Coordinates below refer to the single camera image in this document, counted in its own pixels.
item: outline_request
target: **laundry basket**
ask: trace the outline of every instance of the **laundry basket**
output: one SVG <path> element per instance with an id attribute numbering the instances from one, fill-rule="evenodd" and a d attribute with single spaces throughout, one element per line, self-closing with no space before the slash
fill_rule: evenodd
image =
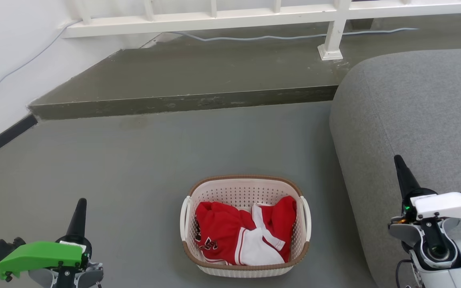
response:
<path id="1" fill-rule="evenodd" d="M 228 266 L 208 263 L 195 244 L 195 210 L 200 202 L 218 201 L 238 209 L 255 203 L 275 205 L 282 197 L 291 196 L 297 202 L 297 217 L 293 226 L 291 258 L 284 264 L 264 266 Z M 181 208 L 180 232 L 187 256 L 205 273 L 235 278 L 258 278 L 287 273 L 298 264 L 309 249 L 311 212 L 302 192 L 286 179 L 258 175 L 233 175 L 207 178 L 192 188 Z"/>

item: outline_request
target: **folded garment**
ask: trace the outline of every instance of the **folded garment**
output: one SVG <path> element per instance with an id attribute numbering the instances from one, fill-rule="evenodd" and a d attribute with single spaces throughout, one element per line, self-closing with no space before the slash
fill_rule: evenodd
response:
<path id="1" fill-rule="evenodd" d="M 201 202 L 195 211 L 195 242 L 210 263 L 268 265 L 289 261 L 296 201 L 254 204 L 251 213 L 219 202 Z"/>

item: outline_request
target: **gray fabric upholstery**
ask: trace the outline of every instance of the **gray fabric upholstery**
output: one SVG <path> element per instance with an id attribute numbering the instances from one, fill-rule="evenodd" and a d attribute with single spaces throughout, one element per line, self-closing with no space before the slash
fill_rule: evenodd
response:
<path id="1" fill-rule="evenodd" d="M 387 231 L 401 210 L 393 155 L 421 186 L 461 191 L 461 50 L 358 64 L 337 90 L 330 124 L 369 269 L 379 287 L 394 287 L 396 264 L 408 255 Z M 451 236 L 461 238 L 461 226 Z M 400 279 L 412 281 L 408 265 Z"/>

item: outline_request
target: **basket handle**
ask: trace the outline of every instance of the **basket handle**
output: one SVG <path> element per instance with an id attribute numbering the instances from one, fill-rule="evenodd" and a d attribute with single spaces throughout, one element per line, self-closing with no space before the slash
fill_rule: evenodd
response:
<path id="1" fill-rule="evenodd" d="M 186 241 L 186 234 L 185 234 L 185 225 L 186 225 L 186 208 L 188 207 L 188 203 L 190 202 L 190 197 L 187 196 L 182 203 L 181 208 L 181 219 L 179 220 L 179 228 L 181 231 L 181 240 Z"/>
<path id="2" fill-rule="evenodd" d="M 311 220 L 311 210 L 309 209 L 309 203 L 307 203 L 307 200 L 305 200 L 305 197 L 300 196 L 300 198 L 302 199 L 303 210 L 304 210 L 303 212 L 305 214 L 305 231 L 307 233 L 307 238 L 305 241 L 309 242 L 309 240 L 311 240 L 311 232 L 313 229 L 313 223 Z"/>

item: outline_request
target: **green bracket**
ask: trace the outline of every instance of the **green bracket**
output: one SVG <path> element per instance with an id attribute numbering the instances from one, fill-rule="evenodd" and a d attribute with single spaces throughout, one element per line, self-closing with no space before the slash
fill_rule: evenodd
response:
<path id="1" fill-rule="evenodd" d="M 0 278 L 5 280 L 7 272 L 19 278 L 20 272 L 57 267 L 59 261 L 63 262 L 63 266 L 75 267 L 81 263 L 82 253 L 83 249 L 80 246 L 56 242 L 39 241 L 25 244 L 0 261 Z"/>

